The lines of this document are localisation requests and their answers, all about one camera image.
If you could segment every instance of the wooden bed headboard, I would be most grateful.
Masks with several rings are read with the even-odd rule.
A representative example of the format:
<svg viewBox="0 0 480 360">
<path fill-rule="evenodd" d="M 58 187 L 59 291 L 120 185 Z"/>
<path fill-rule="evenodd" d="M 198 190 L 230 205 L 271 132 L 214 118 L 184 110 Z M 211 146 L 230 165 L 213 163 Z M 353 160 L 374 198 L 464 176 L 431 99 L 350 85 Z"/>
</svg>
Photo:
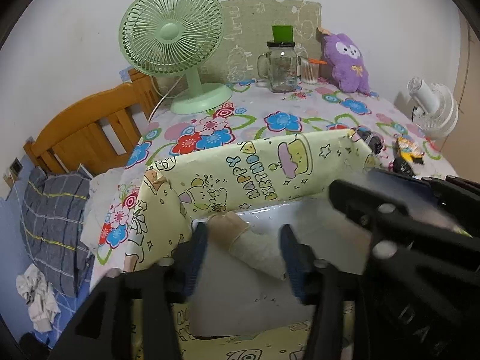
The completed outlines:
<svg viewBox="0 0 480 360">
<path fill-rule="evenodd" d="M 33 164 L 52 173 L 65 173 L 56 155 L 70 170 L 80 163 L 100 174 L 114 167 L 123 167 L 140 139 L 131 118 L 130 106 L 140 104 L 148 119 L 159 98 L 149 76 L 134 69 L 129 71 L 131 83 L 88 96 L 56 115 L 40 132 L 37 140 L 23 148 Z M 99 120 L 106 117 L 125 154 L 117 154 L 106 137 Z"/>
</svg>

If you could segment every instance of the plush toy bow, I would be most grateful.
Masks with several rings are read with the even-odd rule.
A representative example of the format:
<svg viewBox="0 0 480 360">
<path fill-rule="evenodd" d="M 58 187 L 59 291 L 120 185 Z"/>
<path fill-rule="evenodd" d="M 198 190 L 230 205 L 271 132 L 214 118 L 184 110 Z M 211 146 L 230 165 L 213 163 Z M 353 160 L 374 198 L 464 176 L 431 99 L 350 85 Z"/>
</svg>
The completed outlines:
<svg viewBox="0 0 480 360">
<path fill-rule="evenodd" d="M 357 73 L 357 76 L 363 77 L 363 66 L 352 66 L 352 70 Z"/>
</svg>

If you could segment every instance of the cable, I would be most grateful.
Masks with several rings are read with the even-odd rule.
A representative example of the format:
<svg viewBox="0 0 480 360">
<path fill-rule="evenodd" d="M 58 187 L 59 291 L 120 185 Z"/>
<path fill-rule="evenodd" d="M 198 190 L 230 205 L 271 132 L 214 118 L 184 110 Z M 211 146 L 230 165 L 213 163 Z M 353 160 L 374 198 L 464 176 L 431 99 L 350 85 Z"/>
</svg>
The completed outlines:
<svg viewBox="0 0 480 360">
<path fill-rule="evenodd" d="M 23 217 L 22 205 L 20 204 L 20 197 L 18 196 L 17 186 L 15 185 L 14 177 L 11 174 L 10 171 L 9 171 L 9 174 L 10 174 L 11 179 L 13 180 L 13 189 L 15 190 L 15 194 L 17 195 L 18 208 L 20 210 L 20 218 L 22 219 L 23 232 L 25 233 L 25 242 L 28 245 L 28 251 L 30 252 L 28 255 L 30 256 L 32 261 L 35 261 L 35 259 L 33 257 L 33 254 L 32 254 L 32 249 L 30 248 L 30 243 L 28 242 L 28 235 L 27 235 L 26 228 L 25 228 L 25 218 Z"/>
<path fill-rule="evenodd" d="M 158 82 L 157 84 L 155 84 L 155 80 L 154 80 L 154 77 L 153 76 L 150 76 L 150 81 L 152 83 L 152 86 L 153 86 L 153 89 L 155 92 L 157 92 L 157 95 L 159 95 L 160 97 L 163 97 L 164 94 L 163 93 L 160 93 L 160 91 L 158 90 Z M 165 95 L 165 98 L 166 99 L 173 99 L 175 96 L 167 96 Z"/>
<path fill-rule="evenodd" d="M 173 90 L 173 88 L 177 86 L 177 84 L 180 82 L 182 77 L 183 77 L 183 74 L 175 81 L 175 83 L 172 85 L 172 87 L 169 89 L 169 91 L 167 93 L 165 93 L 163 95 L 163 97 L 160 99 L 160 101 L 157 103 L 157 105 L 153 109 L 152 113 L 150 114 L 150 117 L 148 118 L 148 123 L 150 123 L 150 121 L 152 120 L 153 115 L 157 111 L 158 107 L 160 107 L 160 104 L 162 104 L 162 101 L 168 96 L 168 94 Z"/>
</svg>

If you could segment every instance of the fan grille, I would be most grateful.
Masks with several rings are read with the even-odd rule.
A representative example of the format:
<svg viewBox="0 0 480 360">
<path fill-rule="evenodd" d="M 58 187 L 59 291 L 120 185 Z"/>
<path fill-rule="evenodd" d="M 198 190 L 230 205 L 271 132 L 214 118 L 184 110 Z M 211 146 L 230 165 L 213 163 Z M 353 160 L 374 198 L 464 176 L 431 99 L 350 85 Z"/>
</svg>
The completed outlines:
<svg viewBox="0 0 480 360">
<path fill-rule="evenodd" d="M 434 114 L 423 114 L 414 123 L 433 140 L 446 137 L 452 132 L 458 120 L 458 105 L 452 92 L 441 84 L 430 84 L 432 92 L 439 98 L 440 106 Z"/>
<path fill-rule="evenodd" d="M 205 62 L 223 27 L 218 0 L 135 0 L 121 21 L 119 42 L 142 73 L 173 76 Z"/>
</svg>

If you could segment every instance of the floral tablecloth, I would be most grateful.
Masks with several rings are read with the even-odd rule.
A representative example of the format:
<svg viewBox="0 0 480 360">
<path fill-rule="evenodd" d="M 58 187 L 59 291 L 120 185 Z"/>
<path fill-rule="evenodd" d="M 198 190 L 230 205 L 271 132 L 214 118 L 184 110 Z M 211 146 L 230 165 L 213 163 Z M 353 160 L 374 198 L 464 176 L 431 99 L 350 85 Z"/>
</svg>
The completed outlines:
<svg viewBox="0 0 480 360">
<path fill-rule="evenodd" d="M 143 174 L 153 160 L 275 135 L 357 127 L 382 136 L 384 148 L 377 157 L 385 168 L 394 159 L 393 142 L 403 136 L 425 151 L 424 165 L 415 169 L 419 176 L 456 175 L 423 133 L 375 92 L 370 96 L 346 94 L 327 81 L 300 84 L 295 92 L 287 94 L 271 93 L 254 81 L 231 87 L 230 100 L 213 110 L 176 115 L 168 102 L 159 107 L 126 164 L 118 193 L 106 215 L 91 288 L 109 269 L 124 268 L 129 248 L 140 246 L 149 251 L 153 247 L 150 242 L 143 245 L 145 221 L 142 210 L 134 209 L 135 205 L 138 207 Z"/>
</svg>

